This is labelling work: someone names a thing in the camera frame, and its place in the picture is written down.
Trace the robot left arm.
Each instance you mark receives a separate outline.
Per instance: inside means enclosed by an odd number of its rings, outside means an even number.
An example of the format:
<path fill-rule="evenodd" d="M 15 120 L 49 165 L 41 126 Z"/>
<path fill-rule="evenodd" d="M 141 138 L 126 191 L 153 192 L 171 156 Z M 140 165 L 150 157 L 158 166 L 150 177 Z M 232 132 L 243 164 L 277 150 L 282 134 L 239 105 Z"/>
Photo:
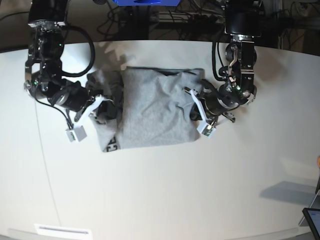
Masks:
<path fill-rule="evenodd" d="M 212 44 L 212 72 L 221 82 L 215 87 L 206 79 L 201 79 L 202 91 L 196 94 L 205 116 L 216 121 L 219 116 L 227 117 L 230 111 L 250 102 L 257 95 L 254 84 L 254 66 L 257 61 L 255 38 L 261 36 L 260 0 L 226 0 L 224 28 L 221 33 L 230 35 L 231 41 L 225 48 L 227 64 L 216 67 L 219 54 L 219 40 Z"/>

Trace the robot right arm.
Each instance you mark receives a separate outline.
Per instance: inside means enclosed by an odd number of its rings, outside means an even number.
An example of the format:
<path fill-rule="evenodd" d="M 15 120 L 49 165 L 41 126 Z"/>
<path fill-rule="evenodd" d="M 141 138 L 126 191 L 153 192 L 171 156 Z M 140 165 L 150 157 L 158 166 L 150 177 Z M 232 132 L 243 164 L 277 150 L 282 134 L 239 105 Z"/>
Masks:
<path fill-rule="evenodd" d="M 24 89 L 39 104 L 46 99 L 45 106 L 60 112 L 71 129 L 85 117 L 98 122 L 117 117 L 114 97 L 93 83 L 89 77 L 83 87 L 79 78 L 86 75 L 94 66 L 96 50 L 89 34 L 81 27 L 67 23 L 69 1 L 33 0 L 28 13 L 28 26 L 31 27 L 31 42 L 25 62 Z M 65 49 L 64 31 L 80 33 L 88 42 L 90 59 L 88 66 L 80 72 L 63 70 L 61 57 Z"/>

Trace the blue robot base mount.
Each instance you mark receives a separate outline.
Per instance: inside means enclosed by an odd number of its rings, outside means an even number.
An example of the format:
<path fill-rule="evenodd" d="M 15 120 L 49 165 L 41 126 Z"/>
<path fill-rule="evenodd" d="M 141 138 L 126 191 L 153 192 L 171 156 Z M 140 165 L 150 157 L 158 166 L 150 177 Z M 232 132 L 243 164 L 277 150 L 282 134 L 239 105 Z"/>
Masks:
<path fill-rule="evenodd" d="M 169 6 L 176 7 L 180 0 L 113 0 L 118 6 Z"/>

